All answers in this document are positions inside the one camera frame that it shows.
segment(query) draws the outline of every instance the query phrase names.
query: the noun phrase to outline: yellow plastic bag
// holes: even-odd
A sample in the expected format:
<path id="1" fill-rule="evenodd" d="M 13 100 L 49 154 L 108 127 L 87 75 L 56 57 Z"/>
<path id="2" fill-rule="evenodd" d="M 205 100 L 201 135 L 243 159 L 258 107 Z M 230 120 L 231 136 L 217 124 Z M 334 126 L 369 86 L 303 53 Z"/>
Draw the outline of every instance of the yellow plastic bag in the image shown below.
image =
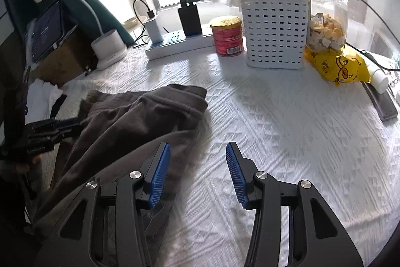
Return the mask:
<path id="1" fill-rule="evenodd" d="M 316 53 L 305 47 L 305 57 L 328 81 L 340 83 L 371 82 L 364 59 L 352 48 L 345 47 L 343 54 Z"/>

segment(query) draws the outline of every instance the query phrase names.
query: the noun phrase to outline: white cloth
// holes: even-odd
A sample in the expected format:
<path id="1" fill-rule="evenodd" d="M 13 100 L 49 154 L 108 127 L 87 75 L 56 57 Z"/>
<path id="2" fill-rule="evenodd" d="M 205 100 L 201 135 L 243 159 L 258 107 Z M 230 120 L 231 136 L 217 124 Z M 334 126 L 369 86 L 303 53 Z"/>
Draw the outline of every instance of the white cloth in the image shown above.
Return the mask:
<path id="1" fill-rule="evenodd" d="M 36 79 L 30 86 L 27 93 L 28 112 L 25 116 L 25 123 L 49 119 L 54 103 L 63 94 L 57 85 Z M 4 140 L 4 123 L 0 127 L 0 143 Z"/>
<path id="2" fill-rule="evenodd" d="M 225 158 L 230 141 L 278 180 L 310 180 L 365 266 L 381 251 L 400 220 L 400 123 L 381 122 L 361 83 L 336 87 L 308 63 L 300 70 L 251 68 L 244 54 L 223 58 L 210 49 L 149 62 L 139 48 L 68 82 L 59 117 L 76 116 L 92 88 L 118 93 L 169 83 L 206 88 L 209 108 L 157 266 L 244 265 L 255 212 L 237 201 Z M 283 217 L 280 266 L 287 264 L 289 242 Z"/>

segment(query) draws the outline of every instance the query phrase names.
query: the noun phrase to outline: red can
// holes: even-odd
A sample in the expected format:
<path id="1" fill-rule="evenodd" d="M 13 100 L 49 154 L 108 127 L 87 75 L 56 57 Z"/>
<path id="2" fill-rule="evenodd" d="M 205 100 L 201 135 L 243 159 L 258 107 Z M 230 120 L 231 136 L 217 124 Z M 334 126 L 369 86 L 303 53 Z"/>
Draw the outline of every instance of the red can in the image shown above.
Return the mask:
<path id="1" fill-rule="evenodd" d="M 209 23 L 214 36 L 215 49 L 221 56 L 236 56 L 243 51 L 242 20 L 226 15 Z"/>

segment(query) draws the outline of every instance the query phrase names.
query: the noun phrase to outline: white plastic basket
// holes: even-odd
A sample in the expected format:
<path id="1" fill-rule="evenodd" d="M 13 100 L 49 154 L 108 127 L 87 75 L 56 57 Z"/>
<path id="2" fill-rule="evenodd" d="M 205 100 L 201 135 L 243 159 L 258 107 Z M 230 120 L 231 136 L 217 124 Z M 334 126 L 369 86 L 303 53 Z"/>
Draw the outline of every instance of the white plastic basket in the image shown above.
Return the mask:
<path id="1" fill-rule="evenodd" d="M 310 0 L 241 0 L 247 64 L 303 67 Z"/>

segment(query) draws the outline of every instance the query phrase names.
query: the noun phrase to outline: black power adapter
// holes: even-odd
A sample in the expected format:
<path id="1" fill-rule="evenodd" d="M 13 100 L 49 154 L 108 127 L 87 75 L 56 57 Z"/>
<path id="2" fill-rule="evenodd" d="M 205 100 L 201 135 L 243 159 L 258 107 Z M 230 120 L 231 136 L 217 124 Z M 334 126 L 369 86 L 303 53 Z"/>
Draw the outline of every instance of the black power adapter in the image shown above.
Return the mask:
<path id="1" fill-rule="evenodd" d="M 203 32 L 201 29 L 197 5 L 193 4 L 196 1 L 197 0 L 180 0 L 181 7 L 177 10 L 179 13 L 180 22 L 182 23 L 183 32 L 187 37 L 195 36 L 196 34 L 201 34 Z"/>

